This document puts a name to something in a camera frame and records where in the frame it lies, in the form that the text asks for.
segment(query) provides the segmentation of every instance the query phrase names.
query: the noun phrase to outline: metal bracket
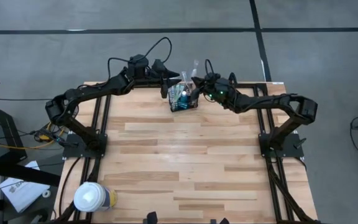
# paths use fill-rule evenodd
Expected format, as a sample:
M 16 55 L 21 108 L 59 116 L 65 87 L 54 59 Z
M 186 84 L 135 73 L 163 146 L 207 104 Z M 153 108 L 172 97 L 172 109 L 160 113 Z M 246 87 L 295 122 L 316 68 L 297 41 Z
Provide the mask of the metal bracket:
M 289 134 L 283 143 L 282 150 L 270 147 L 269 134 L 259 135 L 260 153 L 263 157 L 303 157 L 301 139 L 299 134 Z
M 87 157 L 97 158 L 103 157 L 106 152 L 107 134 L 99 134 L 100 147 L 99 150 L 89 150 L 82 138 L 76 134 L 69 134 L 66 139 L 67 145 L 63 151 L 63 159 L 69 157 Z

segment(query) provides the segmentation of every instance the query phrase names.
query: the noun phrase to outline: white paper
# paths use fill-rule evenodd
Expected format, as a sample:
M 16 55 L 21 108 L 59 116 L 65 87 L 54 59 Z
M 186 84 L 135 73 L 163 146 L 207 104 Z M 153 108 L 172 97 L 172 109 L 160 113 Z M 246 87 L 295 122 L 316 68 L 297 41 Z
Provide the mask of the white paper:
M 40 170 L 37 161 L 29 162 L 26 167 L 33 167 L 33 169 Z M 13 207 L 18 213 L 23 212 L 28 206 L 30 206 L 42 192 L 50 188 L 49 185 L 36 184 L 33 182 L 20 182 L 22 180 L 15 178 L 8 178 L 4 182 L 0 183 L 0 188 L 12 203 Z

